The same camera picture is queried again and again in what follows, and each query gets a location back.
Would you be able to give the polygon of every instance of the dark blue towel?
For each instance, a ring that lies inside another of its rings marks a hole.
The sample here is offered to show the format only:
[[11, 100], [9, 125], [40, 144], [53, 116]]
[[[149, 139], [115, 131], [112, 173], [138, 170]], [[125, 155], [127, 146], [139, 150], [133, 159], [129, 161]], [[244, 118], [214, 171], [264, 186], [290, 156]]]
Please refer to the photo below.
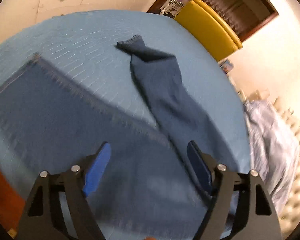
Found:
[[135, 84], [198, 188], [201, 188], [200, 183], [187, 156], [187, 144], [191, 140], [202, 152], [212, 155], [232, 171], [248, 172], [245, 166], [240, 166], [239, 160], [235, 160], [207, 113], [186, 92], [174, 55], [146, 47], [140, 35], [118, 42], [117, 47], [131, 54], [130, 67]]
[[103, 103], [40, 57], [0, 87], [0, 125], [37, 174], [59, 173], [103, 141], [112, 154], [88, 201], [98, 222], [168, 238], [193, 237], [206, 212], [169, 141]]

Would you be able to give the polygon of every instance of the yellow cushion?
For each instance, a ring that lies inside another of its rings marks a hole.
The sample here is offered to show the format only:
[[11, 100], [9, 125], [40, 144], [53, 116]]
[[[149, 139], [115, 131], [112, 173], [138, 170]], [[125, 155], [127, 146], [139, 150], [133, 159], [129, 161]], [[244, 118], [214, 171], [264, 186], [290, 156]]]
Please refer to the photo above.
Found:
[[224, 19], [220, 15], [218, 15], [208, 4], [201, 0], [193, 0], [197, 5], [199, 5], [201, 8], [203, 8], [207, 13], [209, 13], [229, 34], [229, 36], [232, 38], [234, 43], [238, 46], [239, 49], [242, 48], [242, 43], [235, 34], [234, 30], [225, 22]]
[[237, 40], [234, 41], [226, 31], [227, 28], [223, 27], [224, 25], [229, 27], [229, 25], [223, 19], [221, 19], [223, 24], [220, 24], [220, 19], [217, 21], [194, 0], [181, 9], [175, 20], [186, 28], [216, 61], [222, 60], [239, 49], [236, 44]]

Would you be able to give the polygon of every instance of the light blue bedsheet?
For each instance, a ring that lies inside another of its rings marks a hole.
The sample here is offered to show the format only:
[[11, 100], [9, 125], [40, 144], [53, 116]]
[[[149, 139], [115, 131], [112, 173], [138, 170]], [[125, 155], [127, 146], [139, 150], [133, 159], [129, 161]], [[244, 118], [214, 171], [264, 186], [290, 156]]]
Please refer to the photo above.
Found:
[[[231, 84], [205, 48], [186, 29], [165, 16], [100, 10], [46, 20], [0, 45], [0, 85], [32, 54], [39, 52], [105, 102], [155, 127], [154, 118], [131, 80], [130, 56], [114, 47], [118, 41], [135, 34], [141, 34], [149, 47], [177, 56], [188, 93], [211, 116], [234, 155], [248, 153], [242, 104]], [[37, 173], [26, 167], [12, 148], [0, 127], [0, 169], [26, 198]], [[104, 231], [107, 239], [123, 237], [121, 230], [108, 229]]]

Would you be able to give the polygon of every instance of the white wall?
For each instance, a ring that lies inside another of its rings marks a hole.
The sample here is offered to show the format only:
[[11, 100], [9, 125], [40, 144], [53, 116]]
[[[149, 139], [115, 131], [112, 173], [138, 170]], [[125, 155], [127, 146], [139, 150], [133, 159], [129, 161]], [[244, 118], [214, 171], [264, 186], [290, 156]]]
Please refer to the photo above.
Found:
[[270, 0], [279, 16], [229, 57], [230, 76], [246, 94], [268, 89], [281, 96], [300, 118], [300, 5], [297, 0]]
[[39, 0], [2, 0], [0, 3], [0, 43], [35, 24]]

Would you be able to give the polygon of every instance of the wooden floor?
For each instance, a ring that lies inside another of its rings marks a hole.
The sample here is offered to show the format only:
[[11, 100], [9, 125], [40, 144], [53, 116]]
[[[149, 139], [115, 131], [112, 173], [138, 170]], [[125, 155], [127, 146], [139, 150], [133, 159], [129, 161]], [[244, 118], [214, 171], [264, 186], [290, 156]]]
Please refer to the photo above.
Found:
[[25, 201], [10, 187], [0, 172], [0, 223], [8, 231], [17, 229]]

